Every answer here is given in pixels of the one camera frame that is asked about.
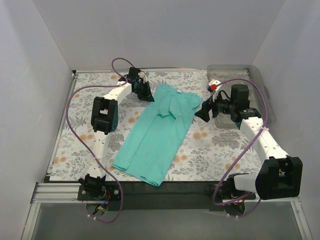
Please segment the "teal green t-shirt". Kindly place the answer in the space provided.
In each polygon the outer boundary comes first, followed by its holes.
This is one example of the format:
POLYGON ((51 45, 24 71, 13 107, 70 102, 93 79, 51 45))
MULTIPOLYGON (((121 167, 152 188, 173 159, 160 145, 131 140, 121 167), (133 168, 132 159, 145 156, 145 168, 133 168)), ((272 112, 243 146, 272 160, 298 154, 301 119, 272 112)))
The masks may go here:
POLYGON ((161 84, 141 113, 112 166, 158 187, 171 167, 203 99, 161 84))

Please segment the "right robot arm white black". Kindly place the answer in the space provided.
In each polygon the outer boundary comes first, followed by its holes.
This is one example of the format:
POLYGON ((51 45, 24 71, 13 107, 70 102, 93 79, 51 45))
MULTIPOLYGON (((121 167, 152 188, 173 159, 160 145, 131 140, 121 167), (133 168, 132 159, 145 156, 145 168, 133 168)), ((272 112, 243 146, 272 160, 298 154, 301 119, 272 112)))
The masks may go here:
POLYGON ((208 84, 212 95, 202 103, 195 116, 205 122, 219 114, 229 115, 236 127, 250 140, 262 165, 256 175, 234 173, 223 177, 222 189, 232 199, 257 194, 262 200, 294 198, 300 194, 303 163, 290 156, 275 141, 264 125, 262 115, 250 106, 249 88, 234 84, 228 95, 222 83, 213 80, 208 84))

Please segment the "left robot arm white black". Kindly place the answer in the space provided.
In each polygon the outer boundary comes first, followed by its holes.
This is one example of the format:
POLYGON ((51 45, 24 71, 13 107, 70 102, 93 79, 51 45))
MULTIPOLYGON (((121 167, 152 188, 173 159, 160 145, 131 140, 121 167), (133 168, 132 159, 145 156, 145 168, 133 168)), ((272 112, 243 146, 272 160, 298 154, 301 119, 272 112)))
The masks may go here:
POLYGON ((131 93, 145 102, 153 102, 154 98, 147 80, 146 73, 136 67, 130 67, 128 74, 121 77, 115 87, 102 97, 95 97, 91 112, 91 126, 93 128, 94 160, 90 164, 87 174, 80 178, 83 193, 95 200, 106 197, 106 171, 101 166, 105 162, 112 133, 119 123, 119 104, 131 93))

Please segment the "clear plastic bin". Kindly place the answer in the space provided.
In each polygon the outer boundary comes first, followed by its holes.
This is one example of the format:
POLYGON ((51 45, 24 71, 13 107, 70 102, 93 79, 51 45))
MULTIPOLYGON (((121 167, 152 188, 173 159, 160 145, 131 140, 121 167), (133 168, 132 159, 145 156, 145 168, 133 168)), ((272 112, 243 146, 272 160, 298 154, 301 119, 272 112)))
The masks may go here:
POLYGON ((220 90, 231 95, 232 85, 243 84, 248 86, 250 107, 255 108, 263 118, 266 117, 264 104, 267 106, 268 119, 267 127, 275 123, 274 112, 269 99, 269 92, 266 89, 259 69, 254 65, 209 65, 207 67, 208 81, 216 80, 222 83, 220 90))

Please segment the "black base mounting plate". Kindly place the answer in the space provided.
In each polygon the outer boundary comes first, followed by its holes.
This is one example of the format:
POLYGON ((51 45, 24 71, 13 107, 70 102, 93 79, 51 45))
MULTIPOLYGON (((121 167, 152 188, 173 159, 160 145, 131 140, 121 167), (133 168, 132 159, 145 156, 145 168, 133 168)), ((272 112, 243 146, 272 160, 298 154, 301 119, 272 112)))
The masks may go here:
POLYGON ((143 181, 121 181, 123 193, 117 183, 106 181, 99 196, 82 185, 77 200, 101 203, 109 199, 110 211, 123 210, 209 210, 222 212, 224 208, 212 202, 217 181, 165 181, 159 187, 143 181))

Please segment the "aluminium frame rail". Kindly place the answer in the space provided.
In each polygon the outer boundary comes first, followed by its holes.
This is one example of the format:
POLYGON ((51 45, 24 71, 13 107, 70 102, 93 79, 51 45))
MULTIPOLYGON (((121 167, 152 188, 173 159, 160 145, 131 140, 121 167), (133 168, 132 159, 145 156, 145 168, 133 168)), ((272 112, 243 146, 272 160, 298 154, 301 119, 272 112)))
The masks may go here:
MULTIPOLYGON (((208 195, 213 190, 216 182, 209 181, 167 181, 160 187, 154 187, 141 181, 122 181, 121 186, 124 190, 123 196, 126 197, 181 197, 185 199, 191 197, 204 197, 208 200, 208 195)), ((80 183, 76 182, 50 182, 38 183, 35 187, 32 201, 34 202, 98 202, 104 197, 93 196, 85 190, 80 183)))

